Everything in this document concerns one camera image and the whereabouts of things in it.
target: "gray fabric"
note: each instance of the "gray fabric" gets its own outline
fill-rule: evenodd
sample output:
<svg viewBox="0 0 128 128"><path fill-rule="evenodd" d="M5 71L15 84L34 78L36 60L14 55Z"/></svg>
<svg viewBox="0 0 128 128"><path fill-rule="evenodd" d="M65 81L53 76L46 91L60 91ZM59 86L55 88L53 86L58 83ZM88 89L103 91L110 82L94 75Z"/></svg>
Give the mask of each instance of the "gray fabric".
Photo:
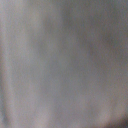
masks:
<svg viewBox="0 0 128 128"><path fill-rule="evenodd" d="M127 0L0 0L0 7L10 127L104 128L127 117Z"/></svg>

